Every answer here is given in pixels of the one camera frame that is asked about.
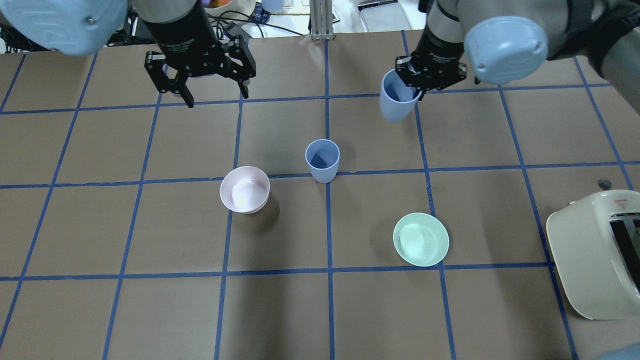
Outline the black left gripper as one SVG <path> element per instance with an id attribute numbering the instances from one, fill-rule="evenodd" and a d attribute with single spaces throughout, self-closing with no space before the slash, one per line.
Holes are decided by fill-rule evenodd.
<path id="1" fill-rule="evenodd" d="M 223 30 L 227 41 L 222 42 L 203 6 L 192 5 L 164 22 L 144 23 L 165 55 L 166 63 L 180 71 L 173 78 L 164 72 L 157 74 L 158 92 L 178 95 L 193 109 L 194 96 L 186 85 L 189 76 L 220 75 L 236 81 L 242 97 L 249 98 L 249 85 L 256 77 L 257 67 L 246 38 Z"/>

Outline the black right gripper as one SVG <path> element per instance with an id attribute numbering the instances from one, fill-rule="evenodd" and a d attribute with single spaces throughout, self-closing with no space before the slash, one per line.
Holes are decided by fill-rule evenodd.
<path id="1" fill-rule="evenodd" d="M 427 91 L 442 91 L 467 79 L 467 66 L 461 62 L 463 44 L 440 39 L 423 30 L 410 55 L 395 59 L 400 76 L 400 101 L 422 101 Z"/>

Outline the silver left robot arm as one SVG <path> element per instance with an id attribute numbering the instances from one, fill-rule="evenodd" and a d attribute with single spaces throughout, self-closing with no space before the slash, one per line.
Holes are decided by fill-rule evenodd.
<path id="1" fill-rule="evenodd" d="M 249 97 L 256 62 L 242 35 L 222 42 L 199 0 L 3 0 L 9 24 L 41 47 L 69 56 L 102 50 L 133 8 L 157 44 L 144 68 L 160 93 L 179 95 L 188 107 L 194 97 L 188 78 L 219 75 L 236 82 Z"/>

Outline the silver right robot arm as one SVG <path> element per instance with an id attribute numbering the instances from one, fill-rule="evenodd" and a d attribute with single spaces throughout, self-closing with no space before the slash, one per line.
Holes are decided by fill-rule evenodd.
<path id="1" fill-rule="evenodd" d="M 256 63 L 245 39 L 222 42 L 199 0 L 133 0 L 160 48 L 144 67 L 156 89 L 194 96 L 189 78 L 220 75 L 249 96 Z M 476 84 L 509 84 L 544 61 L 583 55 L 598 75 L 639 107 L 637 0 L 421 0 L 426 24 L 416 48 L 400 55 L 381 82 L 381 109 L 409 109 L 473 72 Z"/>

